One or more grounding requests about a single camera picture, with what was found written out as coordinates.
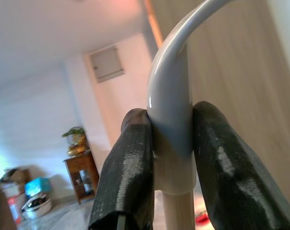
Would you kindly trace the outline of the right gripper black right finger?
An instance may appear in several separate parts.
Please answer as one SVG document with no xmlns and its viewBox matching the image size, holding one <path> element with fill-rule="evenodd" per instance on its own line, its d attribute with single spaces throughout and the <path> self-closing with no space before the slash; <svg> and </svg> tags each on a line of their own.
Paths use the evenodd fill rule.
<svg viewBox="0 0 290 230">
<path fill-rule="evenodd" d="M 216 230 L 290 230 L 290 204 L 258 155 L 213 104 L 193 106 L 193 150 Z"/>
</svg>

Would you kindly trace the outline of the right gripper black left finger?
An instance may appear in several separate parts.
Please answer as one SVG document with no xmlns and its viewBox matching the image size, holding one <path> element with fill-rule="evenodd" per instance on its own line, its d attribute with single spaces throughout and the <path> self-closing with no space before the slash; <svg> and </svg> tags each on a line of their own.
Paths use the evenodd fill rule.
<svg viewBox="0 0 290 230">
<path fill-rule="evenodd" d="M 147 111 L 130 110 L 99 178 L 90 230 L 151 230 L 154 220 L 152 127 Z"/>
</svg>

